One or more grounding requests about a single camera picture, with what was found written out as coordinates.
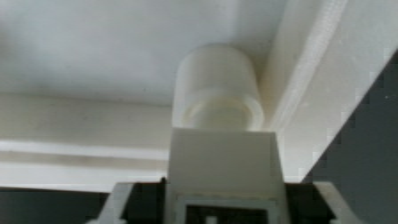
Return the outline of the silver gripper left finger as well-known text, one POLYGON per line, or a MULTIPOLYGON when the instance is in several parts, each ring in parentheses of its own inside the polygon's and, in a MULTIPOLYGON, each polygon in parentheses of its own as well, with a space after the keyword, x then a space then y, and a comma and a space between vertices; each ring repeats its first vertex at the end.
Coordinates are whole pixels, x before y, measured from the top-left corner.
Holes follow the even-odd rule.
POLYGON ((167 179, 115 184, 97 216, 83 224, 163 224, 167 179))

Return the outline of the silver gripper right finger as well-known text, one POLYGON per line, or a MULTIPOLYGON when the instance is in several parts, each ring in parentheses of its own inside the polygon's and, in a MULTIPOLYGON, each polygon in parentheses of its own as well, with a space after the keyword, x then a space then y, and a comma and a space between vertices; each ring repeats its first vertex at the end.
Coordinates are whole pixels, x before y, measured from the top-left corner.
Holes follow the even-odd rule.
POLYGON ((330 182, 288 183, 291 224, 368 224, 330 182))

